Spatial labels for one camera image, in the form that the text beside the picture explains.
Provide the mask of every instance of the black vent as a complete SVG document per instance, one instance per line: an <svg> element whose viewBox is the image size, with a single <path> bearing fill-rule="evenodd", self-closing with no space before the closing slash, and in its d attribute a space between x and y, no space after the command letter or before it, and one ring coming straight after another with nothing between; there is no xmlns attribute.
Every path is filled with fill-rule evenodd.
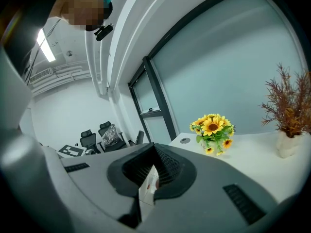
<svg viewBox="0 0 311 233"><path fill-rule="evenodd" d="M159 156L159 163L155 163L156 170L159 174L159 186L171 183L179 174L180 163L167 155L160 149L156 149Z"/></svg>
<svg viewBox="0 0 311 233"><path fill-rule="evenodd" d="M89 167L88 164L81 163L81 164L77 164L77 165L73 165L73 166L67 166L67 167L65 167L65 170L67 173L70 173L70 172L78 171L78 170L81 170L81 169L87 168L87 167Z"/></svg>
<svg viewBox="0 0 311 233"><path fill-rule="evenodd" d="M150 150L147 150L124 163L122 167L123 174L138 187L141 187L144 183L152 168L153 163L151 155L152 153Z"/></svg>
<svg viewBox="0 0 311 233"><path fill-rule="evenodd" d="M223 189L248 224L255 223L265 215L265 213L257 207L237 185L227 185L224 186Z"/></svg>

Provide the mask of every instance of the person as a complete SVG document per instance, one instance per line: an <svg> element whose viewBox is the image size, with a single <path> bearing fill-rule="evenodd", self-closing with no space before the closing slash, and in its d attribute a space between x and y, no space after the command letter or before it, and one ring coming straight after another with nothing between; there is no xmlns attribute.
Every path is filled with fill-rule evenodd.
<svg viewBox="0 0 311 233"><path fill-rule="evenodd" d="M22 76L48 18L58 17L76 28L92 31L110 15L109 4L105 0L7 0L0 7L1 44Z"/></svg>

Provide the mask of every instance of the office chair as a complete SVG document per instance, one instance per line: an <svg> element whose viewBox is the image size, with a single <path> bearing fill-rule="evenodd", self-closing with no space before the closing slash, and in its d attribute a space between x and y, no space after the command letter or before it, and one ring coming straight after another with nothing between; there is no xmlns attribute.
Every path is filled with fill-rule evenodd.
<svg viewBox="0 0 311 233"><path fill-rule="evenodd" d="M80 143L82 147L85 147L87 149L94 149L96 153L101 153L96 147L96 133L92 133L91 130L81 133Z"/></svg>
<svg viewBox="0 0 311 233"><path fill-rule="evenodd" d="M99 126L100 129L98 130L99 135L102 137L106 133L106 131L109 129L110 126L111 126L111 123L109 121L101 124ZM116 144L105 147L104 152L111 152L111 151L119 150L119 149L122 149L126 145L124 142L124 138L122 136L122 132L120 133L120 135L122 137L122 140L119 138Z"/></svg>
<svg viewBox="0 0 311 233"><path fill-rule="evenodd" d="M136 142L135 142L135 145L138 145L138 144L142 144L143 140L144 140L144 131L139 131L138 132L138 136L136 138Z"/></svg>

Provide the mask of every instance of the fluorescent light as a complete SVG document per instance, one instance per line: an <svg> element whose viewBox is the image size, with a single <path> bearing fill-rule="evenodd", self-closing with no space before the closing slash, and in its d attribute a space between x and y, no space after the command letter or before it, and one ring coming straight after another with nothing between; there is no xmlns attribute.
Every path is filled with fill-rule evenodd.
<svg viewBox="0 0 311 233"><path fill-rule="evenodd" d="M44 32L41 29L37 38L37 43L39 44L39 46L41 45L43 39L45 38ZM52 50L50 49L50 46L47 42L47 40L45 39L43 44L41 45L41 50L43 51L45 57L47 57L48 61L54 61L55 57L54 54L52 53Z"/></svg>

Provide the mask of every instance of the sunflower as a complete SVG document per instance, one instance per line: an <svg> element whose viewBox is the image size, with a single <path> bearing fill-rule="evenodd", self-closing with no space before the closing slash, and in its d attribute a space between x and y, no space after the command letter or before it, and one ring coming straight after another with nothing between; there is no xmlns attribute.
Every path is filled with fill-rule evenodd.
<svg viewBox="0 0 311 233"><path fill-rule="evenodd" d="M217 114L217 116L219 116L220 119L224 121L224 126L231 126L231 122L228 119L226 119L225 116L220 116L219 114Z"/></svg>
<svg viewBox="0 0 311 233"><path fill-rule="evenodd" d="M196 125L196 126L202 126L205 120L206 120L206 118L203 117L203 118L199 118L197 121L195 121L195 122L193 122L193 123L194 123L194 125Z"/></svg>
<svg viewBox="0 0 311 233"><path fill-rule="evenodd" d="M203 136L205 135L212 135L212 133L216 134L217 131L223 129L224 121L219 120L219 117L215 116L213 120L208 118L201 126L202 130L204 131Z"/></svg>
<svg viewBox="0 0 311 233"><path fill-rule="evenodd" d="M232 139L227 139L223 142L224 149L228 149L232 144Z"/></svg>
<svg viewBox="0 0 311 233"><path fill-rule="evenodd" d="M209 148L206 148L205 149L205 153L206 154L211 154L211 153L213 153L214 152L214 148L212 148L212 147L209 147Z"/></svg>
<svg viewBox="0 0 311 233"><path fill-rule="evenodd" d="M208 118L208 117L210 117L210 118L213 118L213 117L215 117L216 116L216 114L208 114L207 116L206 116L206 118Z"/></svg>
<svg viewBox="0 0 311 233"><path fill-rule="evenodd" d="M219 155L221 155L221 154L223 154L223 153L225 153L225 151L220 150L220 151L216 154L216 156L219 156Z"/></svg>
<svg viewBox="0 0 311 233"><path fill-rule="evenodd" d="M189 126L189 127L190 127L190 130L191 130L191 131L194 131L194 128L193 128L193 123L192 123L192 124L190 124L190 126Z"/></svg>
<svg viewBox="0 0 311 233"><path fill-rule="evenodd" d="M195 131L197 134L201 134L201 130L200 130L200 129L194 129L194 131Z"/></svg>

